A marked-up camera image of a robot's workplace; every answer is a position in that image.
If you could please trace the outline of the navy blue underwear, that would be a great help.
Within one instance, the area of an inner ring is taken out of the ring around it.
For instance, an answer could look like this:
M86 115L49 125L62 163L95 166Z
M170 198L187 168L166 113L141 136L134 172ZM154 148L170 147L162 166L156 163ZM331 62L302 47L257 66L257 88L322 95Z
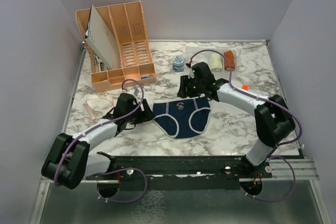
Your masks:
M211 107L206 97L155 103L154 123L170 138L191 138L203 134Z

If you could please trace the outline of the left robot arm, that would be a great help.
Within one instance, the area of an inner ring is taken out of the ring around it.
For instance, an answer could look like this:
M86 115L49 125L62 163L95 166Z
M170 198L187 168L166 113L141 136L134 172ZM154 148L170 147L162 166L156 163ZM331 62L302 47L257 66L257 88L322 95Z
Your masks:
M153 118L146 99L138 101L131 94L120 94L117 105L94 126L75 135L57 135L41 168L42 176L69 189L76 188L82 179L92 175L112 178L116 172L114 157L103 152L89 153L125 131L128 124L138 125Z

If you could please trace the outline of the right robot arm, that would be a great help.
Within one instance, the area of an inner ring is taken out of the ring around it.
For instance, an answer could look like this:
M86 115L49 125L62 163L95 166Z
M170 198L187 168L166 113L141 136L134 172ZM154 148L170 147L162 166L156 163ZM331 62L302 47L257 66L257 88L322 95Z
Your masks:
M205 95L211 100L230 104L254 117L258 139L243 156L241 164L242 173L246 177L254 177L259 173L260 165L296 127L284 99L279 95L271 98L257 96L246 90L234 88L226 79L215 79L205 62L193 66L187 63L186 66L189 73L180 78L178 97L193 98Z

